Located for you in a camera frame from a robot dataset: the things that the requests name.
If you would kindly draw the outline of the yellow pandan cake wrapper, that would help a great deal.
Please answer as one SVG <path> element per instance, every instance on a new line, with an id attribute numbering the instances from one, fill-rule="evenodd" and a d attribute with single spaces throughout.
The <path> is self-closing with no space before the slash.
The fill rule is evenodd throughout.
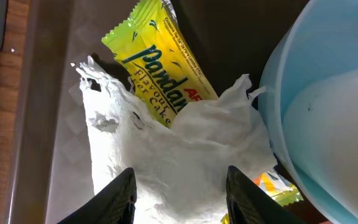
<path id="1" fill-rule="evenodd" d="M 101 41 L 130 73 L 135 95 L 168 128 L 188 103 L 218 98 L 165 1 L 141 0 Z"/>

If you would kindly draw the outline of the white plastic cup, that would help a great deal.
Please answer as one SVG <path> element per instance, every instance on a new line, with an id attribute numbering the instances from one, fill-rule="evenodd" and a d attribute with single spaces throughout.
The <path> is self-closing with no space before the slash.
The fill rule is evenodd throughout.
<path id="1" fill-rule="evenodd" d="M 294 165 L 358 219 L 358 69 L 300 92 L 283 133 Z"/>

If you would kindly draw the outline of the white tissue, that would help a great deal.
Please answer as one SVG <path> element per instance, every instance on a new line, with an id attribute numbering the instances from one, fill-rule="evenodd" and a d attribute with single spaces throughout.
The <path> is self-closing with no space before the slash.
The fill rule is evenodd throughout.
<path id="1" fill-rule="evenodd" d="M 219 99 L 185 106 L 167 128 L 92 58 L 76 70 L 94 192 L 133 168 L 136 223 L 219 223 L 227 212 L 228 167 L 256 179 L 277 163 L 247 75 Z"/>

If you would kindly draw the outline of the light blue bowl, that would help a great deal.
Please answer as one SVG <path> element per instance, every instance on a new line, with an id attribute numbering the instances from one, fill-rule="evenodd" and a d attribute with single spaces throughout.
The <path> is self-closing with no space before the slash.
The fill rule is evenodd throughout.
<path id="1" fill-rule="evenodd" d="M 259 111 L 272 147 L 310 202 L 333 223 L 358 223 L 339 202 L 294 165 L 283 133 L 292 101 L 321 80 L 358 69 L 358 0 L 310 1 L 272 52 L 260 84 Z"/>

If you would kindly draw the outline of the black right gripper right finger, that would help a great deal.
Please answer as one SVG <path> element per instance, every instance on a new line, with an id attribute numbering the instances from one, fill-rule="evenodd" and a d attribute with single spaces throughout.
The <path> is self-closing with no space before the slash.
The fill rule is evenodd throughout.
<path id="1" fill-rule="evenodd" d="M 226 177 L 226 202 L 230 224 L 302 224 L 235 166 Z"/>

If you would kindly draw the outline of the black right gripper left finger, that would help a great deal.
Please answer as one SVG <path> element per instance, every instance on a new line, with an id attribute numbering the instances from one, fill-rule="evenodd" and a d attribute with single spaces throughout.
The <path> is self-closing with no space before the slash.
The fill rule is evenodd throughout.
<path id="1" fill-rule="evenodd" d="M 133 224 L 136 200 L 135 172 L 130 167 L 59 224 Z"/>

